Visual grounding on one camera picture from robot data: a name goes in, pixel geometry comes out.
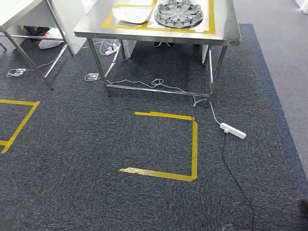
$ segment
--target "metal frame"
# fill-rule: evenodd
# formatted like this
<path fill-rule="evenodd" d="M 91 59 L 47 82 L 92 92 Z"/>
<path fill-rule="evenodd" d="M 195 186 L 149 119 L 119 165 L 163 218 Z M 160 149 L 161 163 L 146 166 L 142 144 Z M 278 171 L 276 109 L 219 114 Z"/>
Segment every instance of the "metal frame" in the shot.
<path fill-rule="evenodd" d="M 0 47 L 2 47 L 3 49 L 5 49 L 5 51 L 7 50 L 7 48 L 5 48 L 2 43 L 0 42 Z"/>
<path fill-rule="evenodd" d="M 59 20 L 56 17 L 56 14 L 52 8 L 51 3 L 50 0 L 45 0 L 48 8 L 51 12 L 52 18 L 54 19 L 54 23 L 59 29 L 60 33 L 61 34 L 62 38 L 51 38 L 51 37 L 42 37 L 42 36 L 23 36 L 23 35 L 10 35 L 8 31 L 4 31 L 3 34 L 0 34 L 0 36 L 5 36 L 10 42 L 11 42 L 18 52 L 20 52 L 28 64 L 31 66 L 38 76 L 39 76 L 44 83 L 46 84 L 49 89 L 54 90 L 51 83 L 49 83 L 47 78 L 48 75 L 54 69 L 54 67 L 59 61 L 59 59 L 64 53 L 66 49 L 68 49 L 71 56 L 74 56 L 72 50 L 69 46 L 68 41 L 66 40 L 64 32 L 63 31 L 62 27 Z M 23 39 L 45 39 L 45 40 L 54 40 L 54 41 L 63 41 L 65 45 L 62 48 L 62 50 L 59 53 L 59 55 L 55 59 L 55 61 L 52 64 L 52 66 L 45 74 L 44 75 L 40 70 L 39 70 L 35 64 L 30 59 L 24 50 L 23 50 L 19 44 L 15 42 L 13 38 L 23 38 Z"/>
<path fill-rule="evenodd" d="M 214 93 L 214 90 L 215 88 L 215 85 L 217 81 L 219 79 L 220 75 L 220 71 L 222 69 L 222 64 L 223 62 L 223 59 L 225 57 L 226 51 L 227 46 L 223 46 L 220 57 L 218 61 L 218 64 L 216 68 L 215 73 L 213 75 L 213 68 L 212 68 L 212 55 L 211 55 L 211 46 L 209 46 L 207 52 L 207 57 L 206 57 L 206 62 L 208 62 L 208 66 L 208 75 L 209 75 L 209 81 L 210 81 L 210 90 L 208 94 L 200 94 L 200 93 L 193 93 L 193 92 L 182 92 L 182 91 L 176 91 L 176 90 L 157 90 L 157 89 L 149 89 L 149 88 L 137 88 L 137 87 L 129 87 L 129 86 L 122 86 L 122 85 L 113 85 L 113 84 L 108 84 L 106 80 L 108 78 L 108 76 L 110 74 L 110 72 L 114 68 L 114 66 L 116 64 L 116 61 L 118 59 L 119 53 L 120 50 L 122 51 L 123 59 L 125 60 L 125 54 L 124 52 L 124 46 L 122 40 L 121 42 L 121 47 L 116 52 L 116 56 L 114 57 L 113 61 L 111 63 L 108 71 L 106 73 L 106 75 L 103 73 L 102 66 L 98 59 L 97 53 L 96 52 L 93 41 L 91 38 L 87 38 L 91 51 L 92 52 L 94 61 L 98 69 L 99 74 L 102 77 L 103 84 L 104 85 L 105 89 L 106 90 L 106 93 L 109 97 L 111 96 L 111 92 L 109 88 L 119 88 L 119 89 L 128 89 L 128 90 L 143 90 L 143 91 L 152 91 L 152 92 L 161 92 L 161 93 L 169 93 L 169 94 L 178 94 L 178 95 L 188 95 L 188 96 L 196 96 L 196 97 L 202 97 L 207 99 L 205 106 L 208 107 L 210 105 L 211 98 L 212 94 Z"/>

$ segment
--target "metal disc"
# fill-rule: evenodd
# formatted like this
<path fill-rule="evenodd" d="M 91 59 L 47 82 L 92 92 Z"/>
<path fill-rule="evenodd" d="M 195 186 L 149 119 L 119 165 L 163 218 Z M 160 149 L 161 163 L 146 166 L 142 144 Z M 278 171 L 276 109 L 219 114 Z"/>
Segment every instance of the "metal disc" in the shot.
<path fill-rule="evenodd" d="M 158 5 L 154 17 L 163 26 L 184 28 L 200 23 L 203 12 L 199 4 L 189 0 L 168 0 Z"/>

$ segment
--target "yellow floor marking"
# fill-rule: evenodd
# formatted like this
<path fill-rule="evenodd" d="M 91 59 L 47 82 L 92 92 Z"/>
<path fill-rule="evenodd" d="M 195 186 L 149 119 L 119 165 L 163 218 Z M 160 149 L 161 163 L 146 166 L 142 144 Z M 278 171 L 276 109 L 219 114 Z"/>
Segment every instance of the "yellow floor marking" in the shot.
<path fill-rule="evenodd" d="M 154 8 L 157 3 L 157 0 L 153 0 L 152 7 Z M 123 5 L 116 4 L 115 7 L 138 7 L 138 5 Z M 181 32 L 181 33 L 201 33 L 201 34 L 216 34 L 215 30 L 215 17 L 214 13 L 214 0 L 208 0 L 208 30 L 203 32 L 196 32 L 192 29 L 177 29 L 177 28 L 148 28 L 149 22 L 140 24 L 140 26 L 122 26 L 122 25 L 110 25 L 110 22 L 114 18 L 112 12 L 103 23 L 103 28 L 112 28 L 112 29 L 129 29 L 129 30 L 152 30 L 152 31 L 163 31 L 163 32 Z"/>
<path fill-rule="evenodd" d="M 172 179 L 172 180 L 193 181 L 197 178 L 198 124 L 197 122 L 195 121 L 193 117 L 186 116 L 186 115 L 161 113 L 161 112 L 149 112 L 149 113 L 135 112 L 134 114 L 139 115 L 139 116 L 158 116 L 158 117 L 168 117 L 168 118 L 193 121 L 192 174 L 190 176 L 187 176 L 187 175 L 182 175 L 182 174 L 175 174 L 175 173 L 170 173 L 170 172 L 159 172 L 159 171 L 134 168 L 134 167 L 122 168 L 122 169 L 119 169 L 119 171 L 133 173 L 133 174 L 140 174 L 140 175 L 144 175 L 144 176 L 151 176 L 151 177 L 167 178 L 167 179 Z"/>
<path fill-rule="evenodd" d="M 1 146 L 7 146 L 8 141 L 0 141 Z"/>
<path fill-rule="evenodd" d="M 18 105 L 27 105 L 32 106 L 32 108 L 26 115 L 26 117 L 16 129 L 13 135 L 8 141 L 0 141 L 0 144 L 5 144 L 5 148 L 1 153 L 7 152 L 16 139 L 16 137 L 23 129 L 23 126 L 33 114 L 33 112 L 39 106 L 40 101 L 38 102 L 28 102 L 28 101 L 17 101 L 17 100 L 0 100 L 0 103 L 9 103 L 9 104 L 18 104 Z"/>
<path fill-rule="evenodd" d="M 35 103 L 37 103 L 37 102 L 19 101 L 19 100 L 0 100 L 0 103 L 34 106 L 34 105 L 35 105 Z"/>
<path fill-rule="evenodd" d="M 169 114 L 169 113 L 161 113 L 161 112 L 135 112 L 135 115 L 139 116 L 157 116 L 157 117 L 168 117 L 173 119 L 183 119 L 183 120 L 190 120 L 193 121 L 194 118 L 186 115 L 176 115 L 176 114 Z"/>

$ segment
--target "table top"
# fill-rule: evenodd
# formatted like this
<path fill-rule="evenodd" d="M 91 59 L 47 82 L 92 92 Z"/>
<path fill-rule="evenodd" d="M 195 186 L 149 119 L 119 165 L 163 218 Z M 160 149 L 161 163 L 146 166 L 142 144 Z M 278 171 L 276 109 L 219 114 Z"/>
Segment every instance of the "table top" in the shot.
<path fill-rule="evenodd" d="M 0 0 L 0 32 L 8 30 L 44 0 Z"/>
<path fill-rule="evenodd" d="M 193 0 L 201 5 L 204 19 L 199 25 L 189 29 L 158 24 L 154 19 L 154 12 L 158 4 L 167 0 L 152 0 L 152 16 L 148 22 L 140 26 L 118 21 L 112 15 L 112 8 L 141 5 L 136 3 L 142 3 L 143 0 L 120 1 L 125 4 L 115 4 L 114 0 L 97 0 L 74 29 L 75 36 L 220 46 L 238 46 L 242 39 L 233 0 Z"/>

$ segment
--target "floor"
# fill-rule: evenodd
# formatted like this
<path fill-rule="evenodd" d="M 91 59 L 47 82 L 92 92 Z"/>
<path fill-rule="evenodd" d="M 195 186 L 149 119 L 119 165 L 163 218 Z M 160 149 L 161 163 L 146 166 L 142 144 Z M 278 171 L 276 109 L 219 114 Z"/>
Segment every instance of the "floor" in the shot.
<path fill-rule="evenodd" d="M 0 230 L 220 231 L 229 224 L 251 230 L 252 211 L 223 163 L 224 147 L 226 165 L 253 206 L 254 230 L 306 231 L 308 220 L 297 202 L 301 195 L 307 198 L 308 188 L 300 195 L 294 187 L 299 178 L 290 170 L 290 154 L 295 169 L 300 163 L 298 157 L 294 163 L 297 154 L 288 129 L 281 136 L 286 121 L 281 108 L 273 110 L 273 104 L 280 104 L 277 97 L 273 100 L 276 92 L 270 76 L 264 75 L 266 64 L 252 25 L 240 28 L 242 42 L 228 49 L 221 72 L 224 81 L 217 85 L 212 103 L 218 121 L 248 136 L 228 134 L 225 142 L 211 111 L 202 102 L 193 107 L 191 97 L 116 89 L 107 97 L 100 81 L 84 80 L 96 69 L 89 49 L 74 58 L 66 52 L 49 77 L 54 91 L 30 71 L 5 77 L 25 62 L 17 52 L 0 52 L 0 99 L 40 101 L 13 145 L 0 155 Z M 61 49 L 42 51 L 30 41 L 23 47 L 37 64 L 50 62 Z M 213 50 L 214 66 L 219 50 Z M 115 68 L 109 80 L 125 76 L 150 83 L 159 76 L 168 86 L 202 92 L 208 82 L 199 74 L 206 70 L 201 55 L 199 46 L 156 49 L 138 42 L 130 60 L 119 58 L 122 68 Z M 182 57 L 182 65 L 177 65 L 177 57 Z M 113 59 L 99 58 L 105 71 Z M 9 139 L 29 110 L 0 103 L 0 120 L 5 121 L 0 122 L 0 140 Z M 191 121 L 136 111 L 193 116 L 198 123 L 198 177 L 186 182 L 119 171 L 134 167 L 193 175 L 196 128 Z M 285 151 L 288 146 L 292 146 L 291 152 Z"/>
<path fill-rule="evenodd" d="M 234 5 L 239 23 L 254 25 L 308 177 L 308 14 L 294 0 L 234 0 Z"/>

